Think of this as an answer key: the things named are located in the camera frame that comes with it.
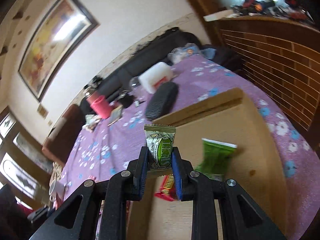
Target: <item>framed painting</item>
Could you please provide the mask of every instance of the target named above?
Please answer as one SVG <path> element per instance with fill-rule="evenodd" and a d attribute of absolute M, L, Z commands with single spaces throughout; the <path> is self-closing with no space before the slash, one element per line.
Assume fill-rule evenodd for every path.
<path fill-rule="evenodd" d="M 78 0 L 58 0 L 51 7 L 33 34 L 18 70 L 39 102 L 64 61 L 97 25 Z"/>

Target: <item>brown armchair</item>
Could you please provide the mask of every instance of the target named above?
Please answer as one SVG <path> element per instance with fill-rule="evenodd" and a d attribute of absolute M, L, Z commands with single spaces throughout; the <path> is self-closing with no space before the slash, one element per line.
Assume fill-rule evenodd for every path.
<path fill-rule="evenodd" d="M 79 106 L 71 105 L 46 138 L 42 148 L 43 154 L 64 167 L 84 123 L 85 118 Z"/>

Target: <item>blue gripper pad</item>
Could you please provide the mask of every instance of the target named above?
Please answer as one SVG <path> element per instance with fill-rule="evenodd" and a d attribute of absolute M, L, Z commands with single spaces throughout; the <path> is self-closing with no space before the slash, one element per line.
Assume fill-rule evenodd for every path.
<path fill-rule="evenodd" d="M 146 185 L 146 178 L 148 172 L 148 150 L 145 151 L 144 159 L 143 159 L 143 166 L 142 172 L 140 176 L 140 183 L 139 183 L 139 197 L 142 198 L 144 194 L 144 188 Z"/>
<path fill-rule="evenodd" d="M 181 181 L 181 176 L 179 173 L 177 159 L 174 151 L 172 151 L 171 157 L 172 157 L 172 173 L 173 173 L 174 183 L 176 187 L 176 194 L 179 199 L 182 199 L 182 181 Z"/>

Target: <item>lime candy packet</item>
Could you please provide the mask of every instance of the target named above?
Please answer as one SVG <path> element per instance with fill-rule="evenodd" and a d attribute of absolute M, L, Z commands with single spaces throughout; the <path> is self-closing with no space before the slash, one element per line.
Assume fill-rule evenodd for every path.
<path fill-rule="evenodd" d="M 176 128 L 161 124 L 145 124 L 147 146 L 154 163 L 152 169 L 171 168 L 171 152 Z"/>
<path fill-rule="evenodd" d="M 231 154 L 237 145 L 202 138 L 204 159 L 195 170 L 209 179 L 224 181 Z"/>

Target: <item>black bag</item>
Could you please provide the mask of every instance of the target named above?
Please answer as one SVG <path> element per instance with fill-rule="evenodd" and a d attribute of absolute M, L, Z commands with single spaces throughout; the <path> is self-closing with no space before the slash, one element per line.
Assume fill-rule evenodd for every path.
<path fill-rule="evenodd" d="M 174 82 L 163 83 L 153 95 L 145 111 L 149 121 L 168 114 L 176 101 L 179 87 Z"/>

